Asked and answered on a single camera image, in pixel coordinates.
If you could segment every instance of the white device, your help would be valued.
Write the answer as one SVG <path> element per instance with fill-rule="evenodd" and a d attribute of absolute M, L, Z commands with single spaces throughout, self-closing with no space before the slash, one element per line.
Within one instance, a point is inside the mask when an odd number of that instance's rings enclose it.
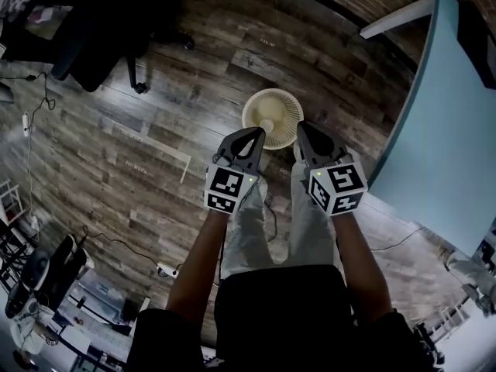
<path fill-rule="evenodd" d="M 256 176 L 232 168 L 209 164 L 203 205 L 226 214 L 233 214 L 257 179 Z"/>
<path fill-rule="evenodd" d="M 328 216 L 357 209 L 367 190 L 367 179 L 359 162 L 310 171 L 308 193 Z"/>
<path fill-rule="evenodd" d="M 22 130 L 24 131 L 24 137 L 29 136 L 29 115 L 28 112 L 24 112 L 22 115 Z"/>

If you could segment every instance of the black chair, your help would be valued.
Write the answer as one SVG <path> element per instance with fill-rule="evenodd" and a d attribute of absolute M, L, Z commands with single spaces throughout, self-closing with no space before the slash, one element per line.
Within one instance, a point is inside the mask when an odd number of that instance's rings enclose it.
<path fill-rule="evenodd" d="M 37 5 L 73 7 L 52 40 L 24 29 Z M 136 58 L 145 54 L 151 40 L 194 48 L 191 37 L 172 29 L 179 5 L 180 0 L 31 0 L 14 20 L 4 19 L 2 59 L 53 64 L 56 79 L 71 74 L 93 92 L 126 57 L 131 87 L 141 94 L 147 87 L 136 82 Z"/>

